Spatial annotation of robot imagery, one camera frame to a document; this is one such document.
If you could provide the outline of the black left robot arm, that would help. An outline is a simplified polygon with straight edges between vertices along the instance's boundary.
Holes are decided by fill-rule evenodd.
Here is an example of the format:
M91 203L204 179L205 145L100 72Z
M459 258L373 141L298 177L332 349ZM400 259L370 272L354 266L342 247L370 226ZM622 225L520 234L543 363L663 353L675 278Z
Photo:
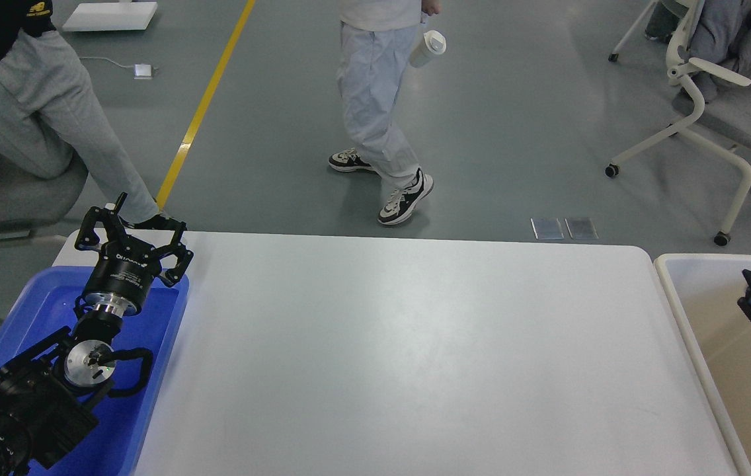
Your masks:
M182 221L124 221L126 198L83 217L75 247L97 252L98 261L74 304L74 328L0 367L0 475L26 475L31 461L54 466L97 427L93 410L104 398L133 397L151 379L154 352L117 350L113 340L125 316L140 313L155 279L176 286L194 254L181 241Z

